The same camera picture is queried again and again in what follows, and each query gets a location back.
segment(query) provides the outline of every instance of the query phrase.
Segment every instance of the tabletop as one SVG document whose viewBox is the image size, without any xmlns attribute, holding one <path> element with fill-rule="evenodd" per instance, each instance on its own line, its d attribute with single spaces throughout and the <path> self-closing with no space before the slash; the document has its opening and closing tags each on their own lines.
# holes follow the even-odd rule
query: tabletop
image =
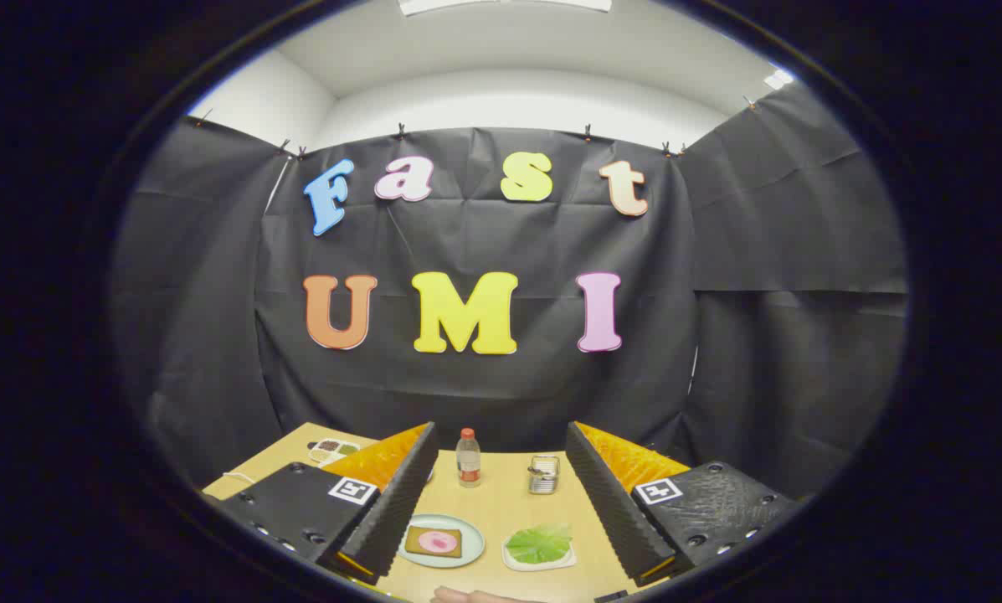
<svg viewBox="0 0 1002 603">
<path fill-rule="evenodd" d="M 225 499 L 260 481 L 288 463 L 311 462 L 309 444 L 335 438 L 368 446 L 375 440 L 311 423 L 303 424 L 275 442 L 226 476 L 202 490 L 206 495 Z M 451 515 L 473 524 L 486 539 L 481 557 L 462 568 L 436 569 L 413 564 L 397 555 L 389 575 L 378 589 L 396 598 L 428 603 L 433 590 L 447 586 L 462 591 L 482 590 L 493 595 L 546 603 L 589 603 L 598 596 L 639 588 L 623 573 L 619 559 L 608 543 L 604 527 L 593 511 L 586 490 L 571 468 L 567 455 L 543 452 L 559 458 L 557 491 L 551 495 L 531 495 L 527 490 L 527 467 L 534 453 L 482 453 L 481 484 L 463 488 L 455 473 L 455 452 L 437 454 L 435 476 L 423 489 L 416 514 Z M 516 531 L 538 524 L 567 523 L 571 526 L 571 547 L 577 562 L 569 568 L 540 572 L 516 572 L 504 564 L 501 546 Z"/>
</svg>

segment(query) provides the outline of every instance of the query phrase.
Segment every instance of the yellow letter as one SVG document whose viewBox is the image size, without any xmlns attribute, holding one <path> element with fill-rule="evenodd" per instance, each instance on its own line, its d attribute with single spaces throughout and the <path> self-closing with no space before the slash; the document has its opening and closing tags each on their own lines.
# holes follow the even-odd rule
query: yellow letter
<svg viewBox="0 0 1002 603">
<path fill-rule="evenodd" d="M 445 272 L 421 272 L 412 278 L 420 290 L 420 338 L 415 349 L 439 355 L 445 351 L 440 327 L 452 341 L 452 348 L 462 352 L 478 325 L 478 337 L 471 349 L 479 355 L 512 355 L 516 341 L 511 338 L 511 291 L 519 278 L 508 272 L 486 272 L 463 305 Z"/>
<path fill-rule="evenodd" d="M 553 191 L 553 180 L 544 174 L 553 161 L 540 152 L 513 152 L 501 165 L 507 178 L 501 179 L 501 191 L 508 201 L 541 201 Z"/>
</svg>

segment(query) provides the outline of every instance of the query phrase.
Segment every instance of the blue letter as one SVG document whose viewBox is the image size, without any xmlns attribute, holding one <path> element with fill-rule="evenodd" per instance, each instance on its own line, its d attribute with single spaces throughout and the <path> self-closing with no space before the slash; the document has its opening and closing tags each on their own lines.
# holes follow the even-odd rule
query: blue letter
<svg viewBox="0 0 1002 603">
<path fill-rule="evenodd" d="M 303 194 L 311 197 L 311 207 L 314 209 L 314 236 L 322 236 L 322 232 L 332 228 L 344 217 L 344 209 L 337 207 L 337 202 L 344 202 L 344 199 L 349 198 L 349 184 L 344 175 L 351 174 L 355 167 L 351 160 L 342 159 L 303 188 Z"/>
</svg>

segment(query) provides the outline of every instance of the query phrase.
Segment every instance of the human hand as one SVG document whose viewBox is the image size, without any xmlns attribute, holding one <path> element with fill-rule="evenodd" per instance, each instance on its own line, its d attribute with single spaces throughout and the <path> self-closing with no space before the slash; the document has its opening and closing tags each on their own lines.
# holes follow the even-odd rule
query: human hand
<svg viewBox="0 0 1002 603">
<path fill-rule="evenodd" d="M 539 600 L 509 599 L 508 596 L 490 595 L 480 590 L 461 592 L 444 586 L 435 590 L 435 598 L 430 603 L 542 603 Z"/>
</svg>

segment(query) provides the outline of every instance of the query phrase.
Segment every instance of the foam letter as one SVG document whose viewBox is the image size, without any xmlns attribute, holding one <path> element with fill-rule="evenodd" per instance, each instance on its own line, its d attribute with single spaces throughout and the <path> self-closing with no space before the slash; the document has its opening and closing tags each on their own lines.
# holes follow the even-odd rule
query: foam letter
<svg viewBox="0 0 1002 603">
<path fill-rule="evenodd" d="M 611 352 L 619 348 L 623 340 L 616 335 L 615 290 L 619 286 L 619 274 L 612 272 L 589 272 L 574 278 L 586 296 L 586 328 L 578 349 L 583 352 Z"/>
<path fill-rule="evenodd" d="M 307 289 L 307 332 L 311 340 L 323 348 L 351 350 L 367 340 L 370 329 L 370 291 L 378 286 L 378 279 L 366 274 L 356 274 L 344 281 L 352 291 L 352 320 L 349 328 L 337 331 L 329 324 L 329 297 L 337 288 L 337 279 L 330 275 L 316 275 L 303 279 Z"/>
<path fill-rule="evenodd" d="M 513 152 L 501 165 L 507 178 L 501 179 L 501 191 L 508 201 L 541 201 L 553 191 L 553 180 L 544 174 L 553 161 L 540 152 Z"/>
<path fill-rule="evenodd" d="M 634 198 L 634 184 L 645 183 L 645 175 L 641 171 L 631 171 L 631 164 L 626 161 L 613 161 L 601 167 L 598 174 L 608 178 L 608 197 L 612 198 L 612 206 L 624 216 L 641 216 L 649 209 L 649 203 L 643 198 Z"/>
<path fill-rule="evenodd" d="M 355 167 L 351 160 L 342 159 L 303 188 L 303 194 L 311 197 L 311 207 L 314 209 L 314 236 L 322 236 L 322 232 L 329 230 L 344 217 L 344 209 L 337 207 L 337 202 L 345 202 L 349 198 L 349 184 L 344 176 L 351 174 Z"/>
<path fill-rule="evenodd" d="M 462 352 L 478 325 L 478 339 L 471 349 L 479 355 L 512 355 L 516 341 L 511 338 L 509 312 L 511 291 L 519 278 L 508 272 L 486 272 L 478 278 L 475 289 L 464 305 L 445 272 L 420 272 L 412 278 L 412 286 L 420 290 L 420 338 L 415 341 L 419 352 L 439 355 L 445 351 L 440 338 L 444 326 L 455 351 Z"/>
<path fill-rule="evenodd" d="M 408 167 L 408 171 L 398 171 Z M 402 156 L 385 167 L 389 174 L 374 184 L 378 198 L 404 197 L 405 201 L 423 201 L 430 194 L 433 161 L 424 156 Z"/>
</svg>

